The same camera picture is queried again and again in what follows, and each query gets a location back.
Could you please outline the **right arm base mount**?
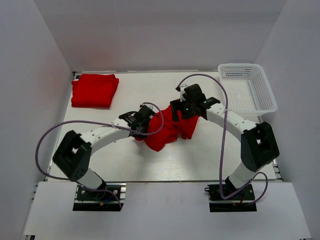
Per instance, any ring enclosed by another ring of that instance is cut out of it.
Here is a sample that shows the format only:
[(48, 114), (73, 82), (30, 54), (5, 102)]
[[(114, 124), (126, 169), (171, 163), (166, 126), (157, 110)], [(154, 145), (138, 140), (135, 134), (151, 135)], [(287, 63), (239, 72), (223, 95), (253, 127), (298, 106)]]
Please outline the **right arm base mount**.
[(208, 195), (211, 213), (248, 213), (257, 211), (256, 203), (251, 204), (256, 199), (251, 184), (229, 199), (221, 198), (219, 184), (207, 185), (204, 188), (204, 192)]

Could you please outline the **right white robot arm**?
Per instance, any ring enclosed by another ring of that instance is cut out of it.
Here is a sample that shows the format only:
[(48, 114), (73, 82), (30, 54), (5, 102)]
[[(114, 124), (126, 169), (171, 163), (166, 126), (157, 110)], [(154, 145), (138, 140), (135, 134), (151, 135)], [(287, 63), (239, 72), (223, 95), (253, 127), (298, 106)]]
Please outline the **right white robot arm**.
[(198, 84), (184, 87), (178, 100), (181, 116), (199, 116), (217, 124), (240, 142), (241, 163), (225, 179), (225, 194), (236, 200), (244, 193), (244, 187), (264, 166), (270, 164), (280, 151), (272, 129), (267, 122), (256, 123), (228, 111), (214, 97), (206, 98)]

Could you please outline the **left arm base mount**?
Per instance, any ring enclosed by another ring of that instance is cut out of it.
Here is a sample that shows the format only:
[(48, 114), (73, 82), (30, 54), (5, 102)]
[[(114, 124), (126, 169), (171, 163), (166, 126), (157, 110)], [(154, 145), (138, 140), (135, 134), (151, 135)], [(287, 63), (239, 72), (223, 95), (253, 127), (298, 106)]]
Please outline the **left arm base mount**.
[(110, 184), (105, 187), (108, 191), (91, 192), (83, 186), (76, 189), (74, 212), (120, 212), (125, 202), (126, 184)]

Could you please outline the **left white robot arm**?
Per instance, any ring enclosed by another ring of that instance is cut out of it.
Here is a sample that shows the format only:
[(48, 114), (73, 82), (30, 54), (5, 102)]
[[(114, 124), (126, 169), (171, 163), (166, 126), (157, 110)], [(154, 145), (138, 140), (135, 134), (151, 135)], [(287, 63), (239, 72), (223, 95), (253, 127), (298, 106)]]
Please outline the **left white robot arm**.
[(118, 140), (142, 139), (159, 133), (166, 118), (162, 110), (156, 113), (150, 106), (156, 107), (151, 102), (144, 102), (138, 111), (123, 113), (111, 123), (80, 120), (79, 123), (99, 127), (86, 132), (68, 131), (53, 155), (53, 162), (68, 180), (82, 185), (94, 199), (103, 198), (106, 182), (89, 168), (91, 156)]

